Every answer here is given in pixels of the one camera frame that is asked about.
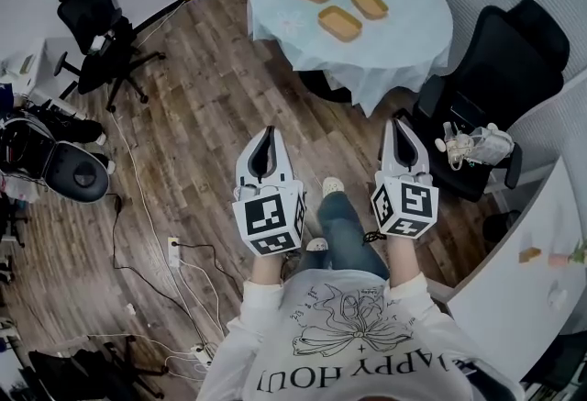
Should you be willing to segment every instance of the round table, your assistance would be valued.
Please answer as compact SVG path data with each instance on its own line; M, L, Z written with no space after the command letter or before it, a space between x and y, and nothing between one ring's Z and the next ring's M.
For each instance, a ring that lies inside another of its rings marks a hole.
M366 116L396 86L418 92L432 67L447 65L452 16L445 0L383 0L388 16L368 20L350 0L249 0L253 39L277 39L296 71L324 70L352 93ZM341 42L318 25L336 5L362 22L361 34Z

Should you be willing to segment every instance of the white device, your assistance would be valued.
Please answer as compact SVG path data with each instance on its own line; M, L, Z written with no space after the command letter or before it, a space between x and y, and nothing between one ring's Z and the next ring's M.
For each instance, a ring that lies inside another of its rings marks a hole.
M437 222L438 189L428 168L428 152L414 131L401 120L388 120L371 196L381 233L415 239Z
M232 205L238 231L257 256L302 246L304 185L294 179L281 132L266 127L237 159L238 196Z

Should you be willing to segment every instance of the wooden floor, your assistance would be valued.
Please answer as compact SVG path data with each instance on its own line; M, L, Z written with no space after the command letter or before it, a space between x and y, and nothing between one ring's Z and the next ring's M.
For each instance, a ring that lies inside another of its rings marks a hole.
M137 74L149 103L140 104L127 90L116 103L116 119L133 151L164 249L168 236L187 244L214 244L219 264L239 284L248 277L251 254L238 237L231 203L235 162L249 139L266 125L282 131L295 174L307 189L305 242L320 234L316 210L321 181L328 175L342 179L364 227L375 229L367 182L378 166L383 123L398 107L413 102L410 93L394 90L366 118L358 107L315 97L274 43L249 40L246 4L247 0L193 0L181 7L142 46L168 55L166 61L154 61ZM143 31L139 40L159 24ZM125 201L116 225L119 263L137 268L179 301L153 238L131 158L104 110L105 90L75 101L104 123L105 152L117 163L111 190ZM199 341L176 306L133 272L112 269L113 204L112 196L81 206L43 192L30 207L31 220L23 233L27 246L16 250L17 282L5 290L26 350L47 349L84 334L144 334L176 351L188 351ZM474 205L442 195L438 223L418 243L425 274L450 285L468 275L486 255L482 221L495 211L487 199ZM183 250L183 259L210 275L226 324L238 313L238 294L215 270L211 251ZM183 267L182 274L215 315L216 298L203 273ZM219 343L218 331L179 278L178 282L198 326L210 341ZM162 364L167 354L147 343L138 347L138 360L150 366ZM170 366L177 373L202 376L189 362L171 360ZM199 386L170 376L152 382L169 400L193 399Z

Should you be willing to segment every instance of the electrical outlet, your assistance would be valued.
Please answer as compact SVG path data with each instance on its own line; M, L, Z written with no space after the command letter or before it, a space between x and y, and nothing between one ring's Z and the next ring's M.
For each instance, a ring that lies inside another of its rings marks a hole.
M202 344L197 344L192 347L192 354L195 355L196 359L202 364L202 366L208 370L210 365L212 365L212 359L208 353L204 350L204 346Z
M179 243L179 238L169 237L167 238L167 249L169 253L169 266L179 268L180 266L180 259L182 258L180 254L180 247L173 246L173 243Z

